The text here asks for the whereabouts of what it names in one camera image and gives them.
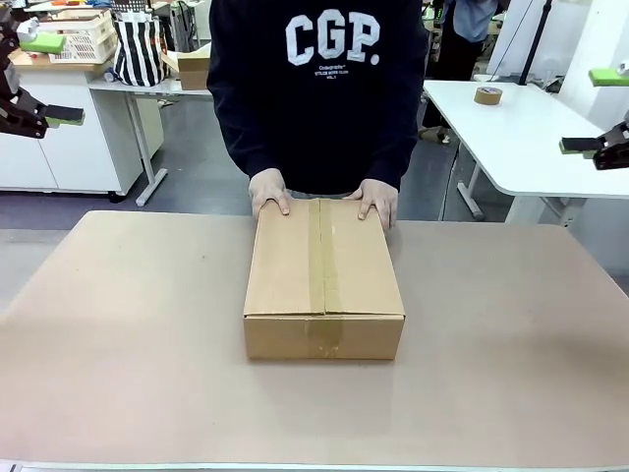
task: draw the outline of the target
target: person's left hand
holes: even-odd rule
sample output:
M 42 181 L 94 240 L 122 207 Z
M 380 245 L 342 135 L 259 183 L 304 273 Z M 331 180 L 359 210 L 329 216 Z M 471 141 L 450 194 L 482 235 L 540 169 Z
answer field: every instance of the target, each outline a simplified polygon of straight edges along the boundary
M 374 206 L 380 216 L 382 228 L 387 230 L 395 226 L 397 220 L 397 196 L 395 187 L 379 180 L 365 179 L 358 190 L 346 199 L 362 201 L 358 219 L 365 219 L 370 207 Z

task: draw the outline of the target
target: person's hand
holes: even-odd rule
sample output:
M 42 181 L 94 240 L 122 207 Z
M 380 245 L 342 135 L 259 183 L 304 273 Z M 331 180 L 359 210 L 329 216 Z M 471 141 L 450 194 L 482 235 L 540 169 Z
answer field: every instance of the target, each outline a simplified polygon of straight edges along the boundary
M 365 219 L 371 206 L 377 210 L 383 229 L 395 226 L 397 220 L 397 194 L 395 187 L 379 180 L 365 179 L 361 186 L 347 200 L 361 200 L 359 219 Z
M 290 211 L 288 202 L 290 195 L 286 190 L 284 178 L 278 169 L 265 169 L 252 177 L 249 183 L 249 196 L 252 199 L 254 218 L 259 217 L 259 211 L 269 200 L 275 200 L 282 214 Z

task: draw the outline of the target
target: person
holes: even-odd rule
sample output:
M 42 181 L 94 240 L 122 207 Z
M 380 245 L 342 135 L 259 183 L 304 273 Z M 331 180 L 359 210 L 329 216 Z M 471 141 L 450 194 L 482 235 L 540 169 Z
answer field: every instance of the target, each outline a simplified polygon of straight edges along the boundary
M 433 78 L 469 81 L 483 52 L 491 18 L 499 5 L 507 8 L 508 4 L 508 0 L 445 0 L 439 60 Z M 448 131 L 448 123 L 429 101 L 420 127 L 420 139 L 446 143 Z
M 417 141 L 421 0 L 214 0 L 207 87 L 255 217 L 291 192 L 361 200 L 395 224 Z

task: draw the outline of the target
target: black pants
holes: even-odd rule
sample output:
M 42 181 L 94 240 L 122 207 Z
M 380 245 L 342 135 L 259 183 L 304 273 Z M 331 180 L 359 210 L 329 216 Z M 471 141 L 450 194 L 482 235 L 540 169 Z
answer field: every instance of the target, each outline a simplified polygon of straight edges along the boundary
M 450 5 L 443 24 L 441 34 L 441 50 L 439 62 L 434 68 L 433 79 L 437 81 L 469 81 L 474 73 L 476 60 L 483 52 L 483 42 L 470 42 L 459 36 L 454 30 L 453 18 L 456 2 Z M 422 126 L 432 128 L 443 126 L 449 128 L 447 122 L 430 101 L 426 107 L 426 114 Z

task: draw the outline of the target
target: sweatshirt logo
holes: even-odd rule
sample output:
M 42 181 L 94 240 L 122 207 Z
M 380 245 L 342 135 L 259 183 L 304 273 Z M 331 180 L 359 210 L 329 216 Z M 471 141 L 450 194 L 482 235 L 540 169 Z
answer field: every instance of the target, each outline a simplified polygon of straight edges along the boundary
M 349 61 L 365 62 L 367 53 L 364 46 L 373 46 L 380 39 L 380 24 L 372 15 L 359 12 L 350 12 L 349 23 L 352 29 L 352 49 L 347 51 Z M 311 31 L 314 24 L 306 15 L 293 18 L 286 27 L 286 50 L 288 61 L 296 66 L 308 64 L 315 56 L 313 45 L 299 44 L 297 40 L 298 30 Z M 345 52 L 345 17 L 335 9 L 324 10 L 316 21 L 317 52 L 323 59 L 336 59 Z M 376 65 L 380 58 L 373 54 L 369 58 L 371 64 Z M 322 66 L 323 73 L 343 74 L 345 66 Z

